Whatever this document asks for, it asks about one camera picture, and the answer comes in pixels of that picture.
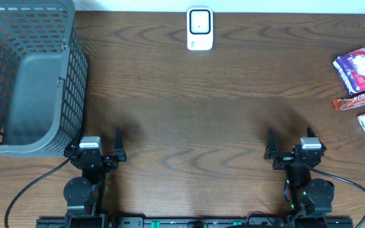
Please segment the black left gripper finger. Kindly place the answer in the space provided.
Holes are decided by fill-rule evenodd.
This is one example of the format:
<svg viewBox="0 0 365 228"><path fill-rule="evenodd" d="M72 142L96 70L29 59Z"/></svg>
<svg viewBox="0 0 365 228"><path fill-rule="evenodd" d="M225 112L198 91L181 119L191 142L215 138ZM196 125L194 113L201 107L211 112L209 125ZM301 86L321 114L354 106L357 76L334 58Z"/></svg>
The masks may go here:
<svg viewBox="0 0 365 228"><path fill-rule="evenodd" d="M70 149L79 146L79 143L80 143L80 140L82 139L83 133L84 133L84 129L83 128L80 128L76 132L74 138L70 141Z"/></svg>
<svg viewBox="0 0 365 228"><path fill-rule="evenodd" d="M115 131L115 142L113 146L113 152L115 153L116 156L125 156L125 149L122 143L119 128L117 128Z"/></svg>

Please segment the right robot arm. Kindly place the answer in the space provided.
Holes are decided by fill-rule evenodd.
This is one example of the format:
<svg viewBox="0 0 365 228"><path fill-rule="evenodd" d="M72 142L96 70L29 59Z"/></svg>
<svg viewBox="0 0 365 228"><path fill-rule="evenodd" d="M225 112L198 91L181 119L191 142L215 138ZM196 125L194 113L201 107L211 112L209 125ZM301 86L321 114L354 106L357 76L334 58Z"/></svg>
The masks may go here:
<svg viewBox="0 0 365 228"><path fill-rule="evenodd" d="M311 128L290 152L280 151L274 132L269 131L264 159L272 161L273 169L286 172L284 196L293 210L277 220L276 227L328 226L326 215L332 211L334 184L311 177L311 169L321 162L325 151L326 147Z"/></svg>

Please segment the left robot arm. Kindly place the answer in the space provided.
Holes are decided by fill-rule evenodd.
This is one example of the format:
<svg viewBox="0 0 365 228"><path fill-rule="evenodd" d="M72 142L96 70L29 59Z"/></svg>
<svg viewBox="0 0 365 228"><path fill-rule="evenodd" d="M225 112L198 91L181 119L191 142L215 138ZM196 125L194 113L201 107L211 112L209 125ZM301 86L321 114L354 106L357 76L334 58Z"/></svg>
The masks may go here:
<svg viewBox="0 0 365 228"><path fill-rule="evenodd" d="M127 160L120 130L115 132L112 155L104 155L101 138L79 136L64 150L70 163L82 171L63 190L67 201L65 227L112 227L113 219L102 209L106 175Z"/></svg>

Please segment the orange brown snack bar wrapper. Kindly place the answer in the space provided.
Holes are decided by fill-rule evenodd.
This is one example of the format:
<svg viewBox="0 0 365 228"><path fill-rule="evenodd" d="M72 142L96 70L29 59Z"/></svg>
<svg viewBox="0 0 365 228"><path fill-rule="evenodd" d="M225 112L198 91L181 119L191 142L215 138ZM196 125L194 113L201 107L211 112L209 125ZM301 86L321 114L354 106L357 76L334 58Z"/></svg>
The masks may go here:
<svg viewBox="0 0 365 228"><path fill-rule="evenodd" d="M349 110L365 106L365 92L353 98L335 98L331 100L336 111Z"/></svg>

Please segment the red purple snack bag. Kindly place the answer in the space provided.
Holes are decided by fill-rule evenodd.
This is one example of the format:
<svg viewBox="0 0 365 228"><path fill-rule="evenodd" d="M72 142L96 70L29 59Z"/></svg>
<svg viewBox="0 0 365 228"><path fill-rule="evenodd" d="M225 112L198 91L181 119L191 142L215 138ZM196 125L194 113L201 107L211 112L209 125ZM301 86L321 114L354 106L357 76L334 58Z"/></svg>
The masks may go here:
<svg viewBox="0 0 365 228"><path fill-rule="evenodd" d="M365 91L365 47L338 56L333 66L349 95Z"/></svg>

